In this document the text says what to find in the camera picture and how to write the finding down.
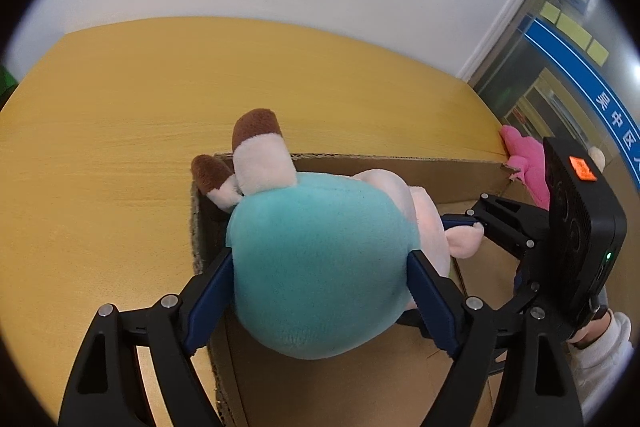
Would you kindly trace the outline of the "white sleeve right forearm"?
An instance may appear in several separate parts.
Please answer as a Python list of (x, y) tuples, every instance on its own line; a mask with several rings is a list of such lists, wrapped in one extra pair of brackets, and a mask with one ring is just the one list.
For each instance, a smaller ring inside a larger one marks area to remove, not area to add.
[(585, 349), (568, 344), (568, 363), (585, 423), (602, 407), (634, 354), (629, 317), (623, 312), (608, 312), (611, 324), (595, 343)]

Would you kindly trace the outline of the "right hand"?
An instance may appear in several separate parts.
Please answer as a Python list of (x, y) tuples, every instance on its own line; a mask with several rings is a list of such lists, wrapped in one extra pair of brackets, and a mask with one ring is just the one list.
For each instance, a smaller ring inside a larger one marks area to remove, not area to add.
[(600, 319), (594, 319), (585, 327), (579, 329), (567, 342), (577, 349), (585, 349), (595, 343), (608, 330), (611, 321), (611, 313), (606, 311)]

